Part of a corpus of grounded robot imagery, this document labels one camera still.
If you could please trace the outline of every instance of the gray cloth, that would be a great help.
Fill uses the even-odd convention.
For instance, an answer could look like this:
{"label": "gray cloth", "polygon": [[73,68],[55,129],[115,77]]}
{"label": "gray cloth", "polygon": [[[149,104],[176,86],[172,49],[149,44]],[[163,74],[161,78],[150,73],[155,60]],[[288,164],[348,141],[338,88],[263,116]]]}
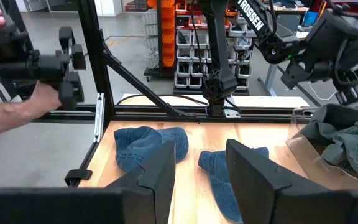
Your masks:
{"label": "gray cloth", "polygon": [[358,107],[324,105],[300,133],[312,145],[326,146],[323,159],[358,174]]}

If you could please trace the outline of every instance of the wooden tabletop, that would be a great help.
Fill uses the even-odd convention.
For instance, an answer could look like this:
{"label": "wooden tabletop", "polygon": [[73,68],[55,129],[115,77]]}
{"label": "wooden tabletop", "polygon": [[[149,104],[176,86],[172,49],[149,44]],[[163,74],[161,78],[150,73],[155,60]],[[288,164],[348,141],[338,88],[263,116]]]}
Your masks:
{"label": "wooden tabletop", "polygon": [[[276,98],[270,106],[294,104],[294,98]],[[189,103],[182,99],[167,99],[170,103]],[[236,103],[248,101],[248,106],[261,104],[263,97],[241,96]],[[300,106],[306,102],[298,99]],[[125,104],[147,104],[144,98],[133,98]],[[201,151],[225,150],[227,139],[236,139],[248,147],[268,147],[270,159],[307,177],[293,154],[286,147],[289,124],[244,124],[244,123],[167,123],[167,122],[123,122],[112,121],[95,152],[88,169],[93,171],[90,180],[83,180],[79,187],[105,187],[124,175],[116,165],[114,131],[121,128],[149,126],[155,129],[182,127],[189,139],[189,151],[183,161],[176,165],[175,186],[169,223],[230,223],[219,211],[209,184],[207,173],[198,165]]]}

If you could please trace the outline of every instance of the human arm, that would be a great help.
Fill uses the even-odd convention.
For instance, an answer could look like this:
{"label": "human arm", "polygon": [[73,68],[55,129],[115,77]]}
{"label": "human arm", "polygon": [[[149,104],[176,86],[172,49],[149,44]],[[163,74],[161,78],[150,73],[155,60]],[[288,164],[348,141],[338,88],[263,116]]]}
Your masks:
{"label": "human arm", "polygon": [[23,126],[61,105],[58,92],[38,82],[30,99],[22,103],[0,103],[0,133]]}

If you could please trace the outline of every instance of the workbench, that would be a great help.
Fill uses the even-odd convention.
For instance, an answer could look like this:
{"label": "workbench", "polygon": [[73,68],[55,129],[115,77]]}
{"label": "workbench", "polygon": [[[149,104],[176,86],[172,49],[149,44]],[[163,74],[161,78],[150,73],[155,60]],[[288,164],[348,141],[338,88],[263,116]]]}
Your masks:
{"label": "workbench", "polygon": [[[202,96],[191,96],[205,101]],[[196,103],[176,97],[162,97],[171,105],[193,106]],[[237,106],[301,107],[308,106],[300,97],[235,96]],[[141,96],[123,101],[125,105],[152,105]],[[111,121],[88,166],[93,171],[90,180],[79,187],[105,187],[124,175],[116,165],[114,132],[121,128],[150,126],[155,129],[182,127],[189,139],[189,151],[176,165],[175,186],[170,207],[169,223],[230,223],[219,211],[212,195],[207,173],[198,165],[201,151],[225,150],[226,140],[235,139],[249,147],[267,147],[270,159],[293,172],[307,177],[293,154],[286,147],[290,124],[267,123],[167,123]]]}

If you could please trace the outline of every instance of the gray floor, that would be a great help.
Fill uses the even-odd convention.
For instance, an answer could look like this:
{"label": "gray floor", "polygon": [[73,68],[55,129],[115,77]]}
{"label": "gray floor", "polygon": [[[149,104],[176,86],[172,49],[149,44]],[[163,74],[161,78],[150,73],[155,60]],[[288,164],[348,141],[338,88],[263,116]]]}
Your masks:
{"label": "gray floor", "polygon": [[[80,22],[76,14],[49,14],[46,12],[23,14],[33,45],[42,53],[54,53],[59,48],[58,28],[72,26],[78,43],[84,44]],[[142,22],[138,14],[121,14],[114,18],[100,18],[104,35],[143,35]],[[147,83],[143,76],[144,55],[148,53],[143,46],[144,38],[129,38],[127,41],[111,46],[112,53],[123,65],[146,83],[156,93],[172,93],[172,80],[153,79]],[[94,103],[96,88],[87,60],[88,69],[80,72],[85,89],[85,103]],[[255,51],[252,58],[254,76],[250,80],[251,95],[265,95],[257,81],[257,76],[266,77],[269,65],[260,52]],[[138,91],[109,69],[114,101],[124,93]],[[299,90],[287,90],[281,83],[277,72],[273,87],[278,96],[303,96]],[[302,84],[308,91],[308,84]],[[330,83],[314,84],[321,97],[333,92]],[[93,125],[85,124],[28,124],[21,128],[0,134],[0,187],[63,187],[64,176],[70,169],[81,164],[88,151],[93,133]]]}

